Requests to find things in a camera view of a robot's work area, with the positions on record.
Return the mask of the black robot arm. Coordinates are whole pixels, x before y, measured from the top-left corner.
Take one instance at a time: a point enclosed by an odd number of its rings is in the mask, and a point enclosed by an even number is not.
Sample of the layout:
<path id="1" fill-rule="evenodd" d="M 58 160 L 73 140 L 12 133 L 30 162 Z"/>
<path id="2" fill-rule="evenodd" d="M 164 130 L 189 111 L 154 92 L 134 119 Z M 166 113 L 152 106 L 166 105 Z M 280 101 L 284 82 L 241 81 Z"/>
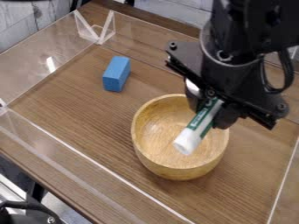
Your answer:
<path id="1" fill-rule="evenodd" d="M 168 42 L 165 65 L 199 89 L 185 91 L 191 109 L 223 101 L 213 128 L 251 118 L 272 129 L 287 116 L 281 93 L 295 81 L 288 49 L 299 46 L 297 23 L 299 0 L 213 0 L 199 40 Z"/>

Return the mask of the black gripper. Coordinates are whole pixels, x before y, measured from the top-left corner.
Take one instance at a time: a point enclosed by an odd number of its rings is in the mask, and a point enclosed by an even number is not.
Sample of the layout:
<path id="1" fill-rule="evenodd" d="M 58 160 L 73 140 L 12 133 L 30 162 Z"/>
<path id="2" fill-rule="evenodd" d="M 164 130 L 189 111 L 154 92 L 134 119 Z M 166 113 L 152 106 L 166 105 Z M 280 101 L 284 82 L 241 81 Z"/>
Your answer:
<path id="1" fill-rule="evenodd" d="M 268 83 L 261 57 L 225 59 L 221 50 L 203 41 L 172 40 L 165 52 L 165 65 L 182 77 L 191 110 L 197 113 L 213 98 L 223 101 L 212 120 L 215 129 L 225 130 L 239 118 L 249 118 L 271 130 L 287 116 L 285 90 Z"/>

